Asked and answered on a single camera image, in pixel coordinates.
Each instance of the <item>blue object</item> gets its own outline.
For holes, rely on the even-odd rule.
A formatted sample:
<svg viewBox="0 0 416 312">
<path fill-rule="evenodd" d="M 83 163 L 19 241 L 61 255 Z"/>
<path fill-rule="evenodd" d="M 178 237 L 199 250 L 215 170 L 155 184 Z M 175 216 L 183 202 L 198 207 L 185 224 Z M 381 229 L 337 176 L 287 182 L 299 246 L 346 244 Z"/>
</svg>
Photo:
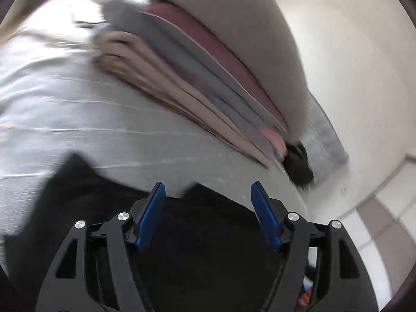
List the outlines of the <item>blue object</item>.
<svg viewBox="0 0 416 312">
<path fill-rule="evenodd" d="M 254 211 L 259 220 L 267 244 L 274 250 L 280 249 L 282 247 L 282 241 L 279 233 L 279 222 L 273 214 L 272 209 L 257 182 L 251 185 L 250 194 L 251 203 L 253 204 Z"/>
<path fill-rule="evenodd" d="M 142 248 L 150 243 L 150 239 L 156 228 L 156 224 L 162 214 L 165 205 L 165 185 L 159 183 L 153 196 L 150 198 L 140 221 L 137 224 L 136 248 Z"/>
</svg>

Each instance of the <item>mattress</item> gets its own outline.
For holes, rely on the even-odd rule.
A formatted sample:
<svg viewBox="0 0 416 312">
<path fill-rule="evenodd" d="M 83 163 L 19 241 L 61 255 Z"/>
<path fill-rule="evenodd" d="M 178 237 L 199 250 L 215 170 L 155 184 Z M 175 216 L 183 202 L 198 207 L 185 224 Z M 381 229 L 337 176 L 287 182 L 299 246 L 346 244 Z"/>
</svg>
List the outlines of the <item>mattress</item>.
<svg viewBox="0 0 416 312">
<path fill-rule="evenodd" d="M 259 180 L 271 197 L 306 217 L 277 163 L 266 169 L 96 68 L 92 30 L 75 21 L 100 20 L 98 10 L 91 0 L 49 0 L 0 48 L 1 236 L 20 230 L 71 151 L 138 189 L 161 181 L 168 196 L 179 196 L 199 182 L 250 209 L 250 186 Z"/>
</svg>

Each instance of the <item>beige folded cloth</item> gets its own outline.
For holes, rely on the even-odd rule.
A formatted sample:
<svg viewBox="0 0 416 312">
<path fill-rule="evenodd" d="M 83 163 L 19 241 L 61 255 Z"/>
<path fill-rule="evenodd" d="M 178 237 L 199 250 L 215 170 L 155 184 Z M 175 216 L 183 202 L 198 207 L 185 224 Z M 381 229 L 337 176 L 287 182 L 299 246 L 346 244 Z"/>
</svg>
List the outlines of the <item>beige folded cloth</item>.
<svg viewBox="0 0 416 312">
<path fill-rule="evenodd" d="M 272 156 L 265 156 L 203 94 L 182 80 L 138 36 L 107 31 L 94 39 L 102 55 L 97 64 L 119 79 L 138 87 L 170 109 L 196 122 L 234 149 L 269 167 Z"/>
</svg>

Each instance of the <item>floor tile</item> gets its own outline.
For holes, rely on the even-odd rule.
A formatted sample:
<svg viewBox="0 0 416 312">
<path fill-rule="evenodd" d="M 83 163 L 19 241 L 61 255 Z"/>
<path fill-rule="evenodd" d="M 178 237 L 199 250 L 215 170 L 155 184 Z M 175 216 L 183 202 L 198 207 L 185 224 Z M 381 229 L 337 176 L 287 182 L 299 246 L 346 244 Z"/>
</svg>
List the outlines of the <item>floor tile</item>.
<svg viewBox="0 0 416 312">
<path fill-rule="evenodd" d="M 416 246 L 399 223 L 375 239 L 386 266 L 393 293 L 402 285 L 416 261 Z"/>
<path fill-rule="evenodd" d="M 402 215 L 400 223 L 416 243 L 416 202 Z"/>
<path fill-rule="evenodd" d="M 406 163 L 384 189 L 379 191 L 377 199 L 398 218 L 400 213 L 416 196 L 416 163 Z"/>
<path fill-rule="evenodd" d="M 386 267 L 375 242 L 371 242 L 360 251 L 367 272 L 373 284 L 379 310 L 381 310 L 392 298 L 392 289 Z"/>
<path fill-rule="evenodd" d="M 357 248 L 371 240 L 371 235 L 356 210 L 341 222 Z"/>
<path fill-rule="evenodd" d="M 394 224 L 389 212 L 373 197 L 357 207 L 372 237 L 377 236 L 385 227 Z"/>
</svg>

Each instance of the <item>black fabric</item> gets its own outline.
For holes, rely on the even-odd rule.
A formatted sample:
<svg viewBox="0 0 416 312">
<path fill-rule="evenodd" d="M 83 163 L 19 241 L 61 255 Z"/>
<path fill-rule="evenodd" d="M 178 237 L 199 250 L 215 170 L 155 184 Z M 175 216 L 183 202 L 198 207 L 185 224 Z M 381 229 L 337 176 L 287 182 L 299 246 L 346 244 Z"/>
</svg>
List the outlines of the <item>black fabric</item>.
<svg viewBox="0 0 416 312">
<path fill-rule="evenodd" d="M 306 186 L 313 181 L 313 172 L 308 164 L 308 155 L 301 142 L 286 144 L 288 154 L 284 158 L 283 167 L 290 180 L 296 186 Z"/>
<path fill-rule="evenodd" d="M 9 277 L 30 307 L 74 222 L 108 221 L 147 195 L 72 155 L 47 182 L 20 235 L 5 239 Z M 149 247 L 134 261 L 155 312 L 259 311 L 280 264 L 253 212 L 199 184 L 166 199 Z"/>
</svg>

